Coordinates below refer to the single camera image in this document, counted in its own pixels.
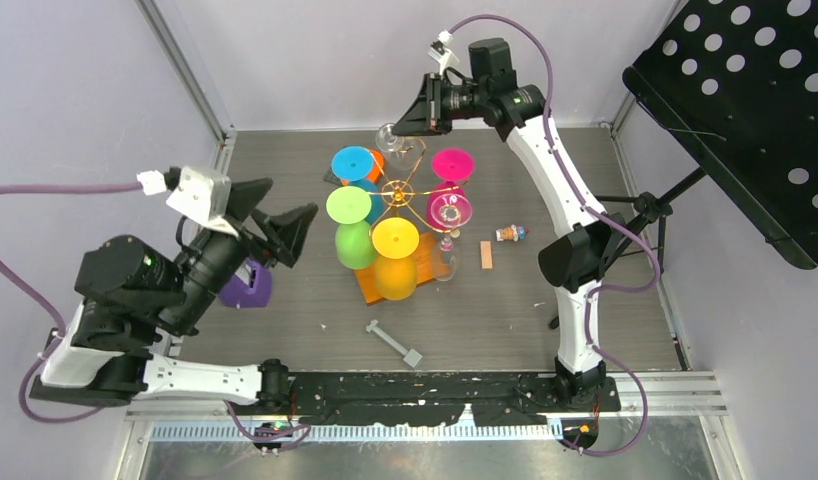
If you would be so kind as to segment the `clear wine glass back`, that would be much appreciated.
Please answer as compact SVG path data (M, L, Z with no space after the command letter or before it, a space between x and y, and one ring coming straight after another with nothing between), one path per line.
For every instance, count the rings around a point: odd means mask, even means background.
M387 123L377 130L377 149L382 153L389 169L412 171L422 160L426 144L420 138L396 135L393 127L393 123Z

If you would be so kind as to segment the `clear wine glass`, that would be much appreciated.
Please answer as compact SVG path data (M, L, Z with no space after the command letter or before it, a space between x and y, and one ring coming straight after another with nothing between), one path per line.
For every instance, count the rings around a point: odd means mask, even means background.
M377 130L377 149L382 153L389 169L412 171L422 160L426 144L420 138L396 135L393 127L393 123L387 123Z
M461 195L445 195L433 202L433 215L441 225L437 229L442 233L442 238L430 253L430 264L436 280L449 281L455 276L461 253L449 232L468 223L472 214L471 203Z

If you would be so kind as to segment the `pink plastic wine glass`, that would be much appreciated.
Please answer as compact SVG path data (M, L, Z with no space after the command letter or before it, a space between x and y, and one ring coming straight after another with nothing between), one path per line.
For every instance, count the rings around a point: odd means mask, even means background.
M445 195L466 196L463 186L474 172L474 160L464 150L447 148L433 156L431 169L441 182L433 188L433 192L428 196L425 219L431 225L441 228L433 215L433 202Z

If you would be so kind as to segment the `gold wire wine glass rack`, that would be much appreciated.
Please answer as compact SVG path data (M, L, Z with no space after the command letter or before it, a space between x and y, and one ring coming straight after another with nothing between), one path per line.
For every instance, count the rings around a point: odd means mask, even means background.
M368 306L405 300L417 287L435 281L438 273L455 271L444 260L446 254L455 257L452 239L471 218L464 186L474 173L474 160L460 149L441 150L430 161L439 184L416 189L412 181L425 154L421 139L384 134L376 140L372 156L377 189L370 196L383 205L383 212L368 221L376 258L355 271Z

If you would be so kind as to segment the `blue plastic wine glass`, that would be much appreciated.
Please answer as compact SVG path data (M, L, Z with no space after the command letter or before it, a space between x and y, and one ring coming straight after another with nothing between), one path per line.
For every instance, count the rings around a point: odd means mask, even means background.
M341 225L360 224L368 228L384 213L379 187L368 178L377 167L373 154L361 146L339 150L331 160L331 171L346 185L327 198L329 217Z

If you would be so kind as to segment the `green plastic wine glass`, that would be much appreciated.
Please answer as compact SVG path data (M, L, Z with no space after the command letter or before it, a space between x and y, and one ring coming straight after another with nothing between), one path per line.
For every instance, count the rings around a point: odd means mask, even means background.
M370 195L356 186L343 186L327 198L328 216L338 224L335 247L339 262L346 268L362 270L376 258L366 221L371 211Z

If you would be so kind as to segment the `orange plastic wine glass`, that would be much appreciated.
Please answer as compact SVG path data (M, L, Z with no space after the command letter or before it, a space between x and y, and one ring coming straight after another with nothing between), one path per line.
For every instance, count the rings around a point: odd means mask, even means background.
M410 297L417 285L413 254L420 244L418 229L404 218L387 218L374 227L371 240L378 254L373 264L378 293L390 301Z

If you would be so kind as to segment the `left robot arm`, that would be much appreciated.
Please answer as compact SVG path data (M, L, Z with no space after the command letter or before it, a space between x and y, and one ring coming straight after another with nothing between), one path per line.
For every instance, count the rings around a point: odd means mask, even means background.
M74 288L82 301L33 380L33 399L120 407L136 399L217 399L283 412L289 372L276 359L244 366L177 360L153 352L163 334L194 336L197 322L247 261L271 268L299 260L318 207L279 215L259 209L268 178L235 182L222 213L230 228L202 228L169 259L132 235L85 253Z

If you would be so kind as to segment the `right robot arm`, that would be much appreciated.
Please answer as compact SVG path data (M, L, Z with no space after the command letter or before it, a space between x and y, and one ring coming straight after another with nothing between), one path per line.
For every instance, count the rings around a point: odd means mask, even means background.
M519 85L509 44L501 38L471 43L471 74L455 85L448 77L458 64L451 38L443 31L431 44L429 55L438 69L424 76L418 96L391 131L400 137L446 135L454 121L480 118L525 166L557 235L538 255L558 306L560 345L552 395L558 405L581 410L606 385L597 346L597 289L615 257L612 248L621 242L619 220L600 219L605 209L545 115L543 93L534 85Z

